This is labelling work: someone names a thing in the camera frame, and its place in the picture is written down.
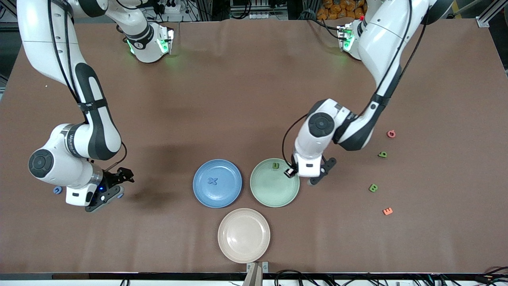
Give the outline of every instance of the table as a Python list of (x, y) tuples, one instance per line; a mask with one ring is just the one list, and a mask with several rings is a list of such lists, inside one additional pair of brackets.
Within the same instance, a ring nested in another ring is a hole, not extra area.
[[(268, 220), (272, 238), (260, 261), (271, 271), (482, 272), (506, 264), (508, 80), (474, 19), (430, 25), (368, 146), (329, 146), (325, 156), (338, 160), (330, 175), (315, 187), (302, 179), (281, 209), (254, 199), (250, 172), (281, 157), (284, 132), (316, 101), (330, 97), (360, 112), (375, 89), (369, 72), (305, 21), (169, 26), (173, 55), (144, 64), (114, 25), (76, 25), (129, 149), (121, 166), (136, 180), (94, 214), (67, 205), (27, 170), (54, 126), (82, 117), (67, 88), (20, 52), (0, 104), (1, 272), (245, 271), (217, 243), (220, 221), (238, 208)], [(395, 139), (386, 136), (391, 129)], [(192, 191), (195, 171), (215, 158), (235, 163), (244, 179), (223, 209), (204, 207)], [(394, 212), (385, 216), (388, 207)]]

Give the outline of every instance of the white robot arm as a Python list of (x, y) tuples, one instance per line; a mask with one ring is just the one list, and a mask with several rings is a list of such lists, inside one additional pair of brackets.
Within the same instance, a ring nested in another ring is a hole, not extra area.
[(367, 15), (339, 31), (340, 46), (362, 60), (374, 77), (376, 91), (360, 115), (332, 99), (318, 101), (307, 114), (295, 140), (288, 177), (312, 178), (315, 185), (335, 164), (323, 151), (333, 141), (348, 151), (367, 145), (374, 125), (398, 84), (400, 55), (420, 22), (436, 21), (446, 13), (450, 0), (368, 0)]
[(73, 19), (108, 15), (123, 29), (135, 56), (142, 62), (154, 62), (169, 52), (172, 33), (166, 27), (148, 23), (131, 1), (17, 3), (20, 34), (29, 62), (43, 75), (67, 85), (85, 118), (84, 123), (56, 126), (46, 144), (30, 157), (28, 169), (41, 181), (66, 186), (66, 202), (84, 206), (87, 212), (123, 193), (122, 187), (114, 186), (134, 180), (129, 169), (119, 168), (112, 174), (89, 161), (111, 159), (123, 143), (99, 79), (81, 55)]

